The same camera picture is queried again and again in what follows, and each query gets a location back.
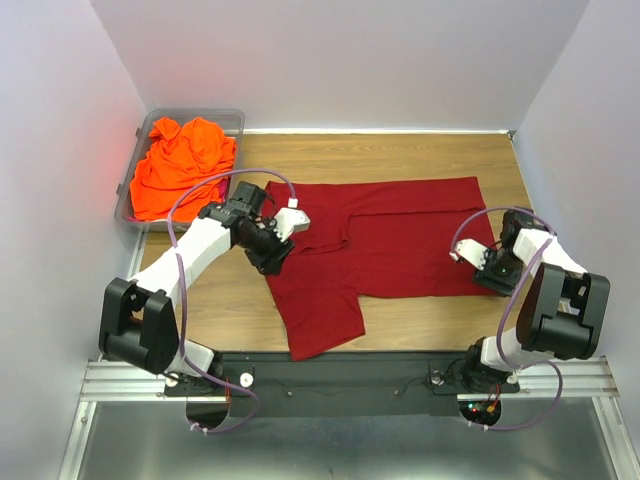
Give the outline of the dark red t shirt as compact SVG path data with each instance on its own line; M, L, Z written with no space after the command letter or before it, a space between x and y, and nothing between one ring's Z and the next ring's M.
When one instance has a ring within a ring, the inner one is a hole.
M489 296L471 265L449 256L460 224L484 209L474 177L361 184L270 182L286 204L296 193L311 220L293 235L282 271L267 277L295 361L365 333L362 296Z

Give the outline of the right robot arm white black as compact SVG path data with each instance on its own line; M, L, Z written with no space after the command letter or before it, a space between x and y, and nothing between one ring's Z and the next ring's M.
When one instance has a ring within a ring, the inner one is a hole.
M474 269L478 285L521 305L516 324L501 322L465 355L461 381L471 392L516 382L528 366L552 359L588 360L595 353L610 281L588 272L559 243L556 231L532 210L506 207L495 246L454 233L449 251Z

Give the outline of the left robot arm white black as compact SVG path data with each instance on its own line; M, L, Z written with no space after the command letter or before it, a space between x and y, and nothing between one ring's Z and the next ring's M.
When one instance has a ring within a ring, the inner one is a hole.
M310 219L291 198L273 216L268 194L240 182L224 202L204 206L181 237L146 269L114 278L104 292L100 351L155 375L202 378L228 387L221 353L187 339L187 291L219 257L240 247L263 276L277 275Z

